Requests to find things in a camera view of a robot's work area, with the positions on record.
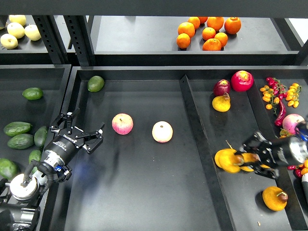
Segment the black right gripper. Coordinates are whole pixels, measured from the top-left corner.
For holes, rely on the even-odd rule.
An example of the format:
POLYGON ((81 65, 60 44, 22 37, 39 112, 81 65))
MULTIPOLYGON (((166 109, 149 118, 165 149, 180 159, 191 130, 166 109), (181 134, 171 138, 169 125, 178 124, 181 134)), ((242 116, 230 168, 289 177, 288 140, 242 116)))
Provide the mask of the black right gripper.
POLYGON ((235 155, 243 153, 262 155, 262 161, 273 168, 261 168, 261 162, 248 162, 241 166, 249 166, 254 173, 269 179, 277 179, 279 171, 277 166, 301 165, 307 158, 307 142, 298 137, 287 137, 269 141, 261 132, 256 131, 235 152, 235 155))

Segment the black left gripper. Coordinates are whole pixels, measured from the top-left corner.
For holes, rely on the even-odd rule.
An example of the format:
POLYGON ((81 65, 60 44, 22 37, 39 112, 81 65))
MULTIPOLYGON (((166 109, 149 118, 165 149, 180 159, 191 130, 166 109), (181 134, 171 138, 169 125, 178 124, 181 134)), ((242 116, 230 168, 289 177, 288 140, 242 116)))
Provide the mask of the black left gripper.
POLYGON ((58 133, 57 136, 46 146, 47 157, 44 162, 48 164, 68 164, 73 157, 84 149, 92 154, 103 142, 104 123, 92 132, 84 132, 76 126, 72 126, 73 119, 80 113, 77 108, 73 112, 60 113, 50 125, 51 132, 58 133), (66 129, 61 129, 64 122, 66 129))

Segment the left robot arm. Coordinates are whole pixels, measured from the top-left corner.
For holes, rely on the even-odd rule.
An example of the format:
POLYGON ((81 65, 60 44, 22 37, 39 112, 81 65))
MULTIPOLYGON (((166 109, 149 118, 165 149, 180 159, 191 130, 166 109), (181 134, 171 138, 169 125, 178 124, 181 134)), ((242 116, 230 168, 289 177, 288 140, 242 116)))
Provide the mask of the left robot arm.
POLYGON ((34 231, 40 217, 40 202, 48 189, 72 175, 69 162, 84 149, 93 153, 103 142, 103 127, 84 132, 73 126, 79 109, 60 113, 50 126, 54 138, 46 145, 42 161, 32 160, 24 173, 0 182, 0 229, 34 231))

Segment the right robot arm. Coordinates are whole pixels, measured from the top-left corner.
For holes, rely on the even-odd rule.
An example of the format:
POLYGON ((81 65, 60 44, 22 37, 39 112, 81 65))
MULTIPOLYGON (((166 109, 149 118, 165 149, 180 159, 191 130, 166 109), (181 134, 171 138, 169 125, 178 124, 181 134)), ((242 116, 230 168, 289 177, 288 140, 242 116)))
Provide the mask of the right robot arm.
POLYGON ((271 141, 257 131, 234 155, 243 157, 244 154, 252 154, 253 160, 243 162, 241 166, 251 167, 257 175, 277 179, 279 167, 298 166, 308 159, 308 124, 299 122, 295 135, 271 141))

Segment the yellow pear under arm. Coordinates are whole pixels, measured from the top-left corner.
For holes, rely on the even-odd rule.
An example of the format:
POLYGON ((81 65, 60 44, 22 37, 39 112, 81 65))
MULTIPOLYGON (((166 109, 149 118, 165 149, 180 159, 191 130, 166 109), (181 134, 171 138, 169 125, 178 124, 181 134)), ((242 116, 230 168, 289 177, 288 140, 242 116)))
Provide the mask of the yellow pear under arm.
POLYGON ((262 198, 270 210, 281 211, 287 205, 288 194, 279 187, 270 186, 262 192, 262 198))

